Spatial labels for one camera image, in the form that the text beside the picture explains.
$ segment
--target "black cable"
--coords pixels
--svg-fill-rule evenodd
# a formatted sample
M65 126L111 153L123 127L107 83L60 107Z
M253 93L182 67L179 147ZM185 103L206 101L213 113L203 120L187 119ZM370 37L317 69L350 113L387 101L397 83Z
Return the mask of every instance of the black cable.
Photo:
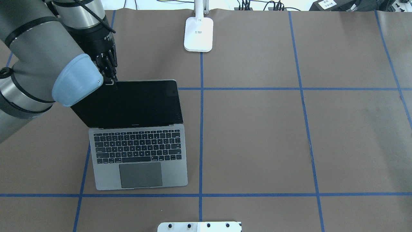
M158 2L183 2L183 3L194 3L194 2L188 2L188 1L180 1L180 0L156 0Z
M268 5L269 3L273 3L273 8L275 8L276 2L274 2L274 1L268 1L268 2L266 2L266 5L265 5L265 7L263 8L263 10L266 9L266 7L267 7L267 5Z
M0 79L8 78L13 74L14 70L9 67L4 67L0 69Z
M105 28L107 28L109 31L111 31L112 33L116 33L115 30L113 30L109 25L107 25L99 16L97 16L91 9L89 9L84 3L80 2L80 0L73 0L75 1L77 4L79 4L79 6L81 6L83 9L85 9L87 12L89 12L89 14L91 14L95 19L97 19L101 24L103 24L103 26Z

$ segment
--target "white label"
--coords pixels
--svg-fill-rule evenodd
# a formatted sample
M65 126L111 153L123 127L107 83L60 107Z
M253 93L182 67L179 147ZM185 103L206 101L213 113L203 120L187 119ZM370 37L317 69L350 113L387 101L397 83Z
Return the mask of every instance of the white label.
M322 2L319 2L319 5L323 8L323 9L328 9L333 7L334 5L337 5L336 2L334 0L324 0Z

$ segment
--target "silver laptop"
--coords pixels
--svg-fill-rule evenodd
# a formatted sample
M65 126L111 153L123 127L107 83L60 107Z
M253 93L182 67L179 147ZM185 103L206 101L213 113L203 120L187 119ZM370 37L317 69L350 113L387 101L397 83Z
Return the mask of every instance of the silver laptop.
M97 190L187 185L175 80L103 85L72 109L90 128Z

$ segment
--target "blue tape line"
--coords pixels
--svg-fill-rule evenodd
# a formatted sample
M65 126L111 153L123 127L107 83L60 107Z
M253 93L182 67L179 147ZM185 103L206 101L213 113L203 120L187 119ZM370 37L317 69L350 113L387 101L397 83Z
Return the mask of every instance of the blue tape line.
M113 25L115 24L115 16L116 16L116 10L113 11L112 22L110 23L111 28L113 28Z
M203 52L200 53L200 153L199 153L199 222L203 220L203 99L204 99L204 84L203 84Z
M288 14L289 14L290 32L291 32L291 35L292 35L293 52L295 54L297 78L299 80L300 98L302 100L303 115L304 115L304 118L305 118L306 135L307 135L307 138L308 138L310 156L311 156L311 159L312 159L312 172L313 172L313 180L315 182L316 199L317 199L317 202L318 202L319 220L320 220L320 224L321 224L321 230L322 230L322 232L325 232L325 226L324 226L324 223L323 223L321 198L319 196L318 179L316 177L315 158L313 156L312 140L311 140L311 137L310 137L309 123L308 123L308 118L307 118L307 113L306 113L306 105L305 105L304 95L303 95L302 79L301 79L301 76L300 76L300 69L299 69L299 60L297 59L297 49L296 49L296 42L295 42L295 34L293 32L292 15L291 15L290 11L288 12Z
M79 201L77 202L77 210L76 210L75 223L73 225L73 232L76 232L77 222L79 221L80 207L82 206L84 183L86 182L87 165L89 164L89 158L90 158L90 143L89 143L89 147L87 149L86 161L84 162L82 185L80 187Z
M11 52L10 55L9 55L9 59L7 60L6 67L8 67L10 65L10 62L12 61L12 57L13 57L13 53Z
M408 107L406 106L406 102L405 102L405 99L404 99L404 97L403 97L402 90L401 90L401 88L400 88L400 84L399 84L399 81L398 81L398 77L397 77L397 75L396 75L395 68L393 67L393 63L392 63L391 56L389 55L389 51L388 51L388 48L387 48L387 46L386 46L384 34L383 34L382 28L381 28L381 23L380 23L379 17L378 17L378 11L376 11L376 10L375 10L375 16L376 16L376 22L378 23L378 27L379 27L379 33L381 34L382 43L383 43L383 45L384 45L384 49L385 49L385 52L386 52L386 56L388 57L389 65L391 66L392 74L393 74L393 77L395 78L396 86L398 87L399 95L400 95L400 97L401 97L401 99L402 99L403 108L405 109L406 116L407 116L408 121L409 121L409 126L410 126L411 129L412 129L412 120L411 120L411 117L410 117L410 115L409 115L409 110L408 110Z
M1 193L0 197L79 197L79 194Z
M341 192L320 193L320 196L412 196L412 192Z

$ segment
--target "desk lamp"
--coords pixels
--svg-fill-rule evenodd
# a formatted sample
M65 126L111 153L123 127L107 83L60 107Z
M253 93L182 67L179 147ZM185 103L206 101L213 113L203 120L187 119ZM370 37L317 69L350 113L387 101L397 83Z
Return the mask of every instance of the desk lamp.
M190 17L186 20L184 46L190 52L209 52L212 50L213 20L203 16L204 1L207 5L208 0L194 1L196 17Z

